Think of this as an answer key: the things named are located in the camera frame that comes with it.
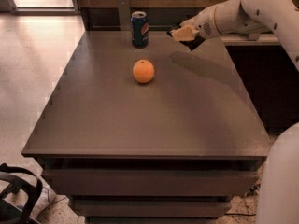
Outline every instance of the blue soda can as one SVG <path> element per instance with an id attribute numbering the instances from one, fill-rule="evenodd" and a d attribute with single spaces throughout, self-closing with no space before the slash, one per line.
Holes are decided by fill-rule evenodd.
<path id="1" fill-rule="evenodd" d="M 131 17 L 132 44 L 136 48 L 144 48 L 149 43 L 149 21 L 147 13 L 136 11 Z"/>

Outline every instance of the dark countertop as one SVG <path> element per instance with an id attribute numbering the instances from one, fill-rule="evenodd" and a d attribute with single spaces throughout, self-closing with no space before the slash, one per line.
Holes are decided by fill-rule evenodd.
<path id="1" fill-rule="evenodd" d="M 135 82 L 150 60 L 155 78 Z M 220 39 L 189 51 L 165 32 L 86 32 L 22 154 L 28 157 L 265 157 L 270 140 Z"/>

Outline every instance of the floor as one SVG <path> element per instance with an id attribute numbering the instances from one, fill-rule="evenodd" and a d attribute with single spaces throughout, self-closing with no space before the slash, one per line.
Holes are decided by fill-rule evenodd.
<path id="1" fill-rule="evenodd" d="M 15 17 L 0 13 L 0 163 L 25 167 L 37 175 L 41 168 L 21 155 L 24 143 L 78 44 L 84 27 L 80 16 Z M 8 196 L 24 203 L 22 194 Z M 258 195 L 234 197 L 230 213 L 254 214 Z M 84 223 L 57 196 L 38 217 L 43 224 Z M 225 216 L 217 224 L 250 224 L 255 216 Z"/>

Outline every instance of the cable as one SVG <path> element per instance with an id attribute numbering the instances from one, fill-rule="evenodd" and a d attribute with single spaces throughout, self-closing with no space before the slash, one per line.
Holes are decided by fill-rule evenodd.
<path id="1" fill-rule="evenodd" d="M 248 217 L 252 217 L 252 216 L 256 216 L 255 213 L 253 214 L 245 214 L 245 213 L 227 213 L 225 214 L 227 216 L 248 216 Z"/>
<path id="2" fill-rule="evenodd" d="M 54 203 L 58 203 L 58 202 L 61 202 L 61 201 L 63 201 L 63 200 L 65 200 L 67 197 L 65 196 L 64 198 L 62 198 L 61 200 L 57 200 L 57 201 L 53 201 L 53 202 L 51 202 L 50 201 L 50 196 L 49 196 L 49 189 L 48 188 L 46 188 L 46 187 L 43 187 L 43 189 L 46 189 L 47 190 L 47 193 L 48 193 L 48 202 L 49 202 L 49 204 L 54 204 Z"/>
<path id="3" fill-rule="evenodd" d="M 260 192 L 260 188 L 261 188 L 261 184 L 254 184 L 252 187 L 251 187 L 251 189 L 249 190 L 249 192 L 251 193 L 251 194 L 255 194 L 256 192 L 257 192 L 257 194 L 259 194 L 259 192 Z"/>

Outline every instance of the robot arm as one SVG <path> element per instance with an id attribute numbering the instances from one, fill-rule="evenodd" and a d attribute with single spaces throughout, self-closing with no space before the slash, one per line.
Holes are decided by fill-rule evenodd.
<path id="1" fill-rule="evenodd" d="M 292 0 L 229 0 L 201 11 L 172 32 L 177 41 L 272 31 L 299 70 L 299 9 Z"/>

